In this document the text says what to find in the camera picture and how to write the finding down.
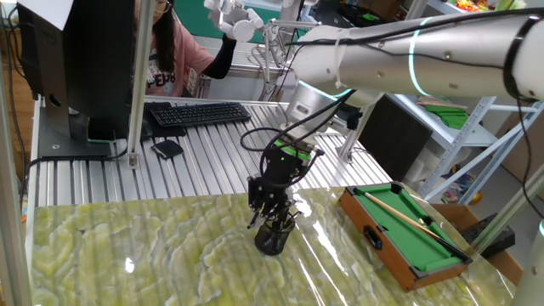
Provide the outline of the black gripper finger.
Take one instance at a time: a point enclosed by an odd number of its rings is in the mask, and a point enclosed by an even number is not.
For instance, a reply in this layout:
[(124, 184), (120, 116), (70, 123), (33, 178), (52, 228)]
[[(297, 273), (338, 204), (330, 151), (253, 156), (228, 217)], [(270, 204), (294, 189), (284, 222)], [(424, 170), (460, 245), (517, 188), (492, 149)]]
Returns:
[(254, 213), (269, 213), (269, 191), (262, 186), (260, 177), (248, 178), (248, 206)]
[(290, 189), (278, 189), (275, 192), (275, 207), (272, 212), (273, 219), (288, 219), (290, 210), (294, 205), (293, 191)]

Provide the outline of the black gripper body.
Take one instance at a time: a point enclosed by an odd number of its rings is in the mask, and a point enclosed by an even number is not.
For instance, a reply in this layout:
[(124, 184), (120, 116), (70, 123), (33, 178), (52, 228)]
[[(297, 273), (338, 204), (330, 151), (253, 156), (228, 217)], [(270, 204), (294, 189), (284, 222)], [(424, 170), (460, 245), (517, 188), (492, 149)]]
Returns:
[(273, 149), (263, 153), (266, 168), (263, 173), (265, 188), (286, 188), (306, 172), (311, 155), (292, 150)]

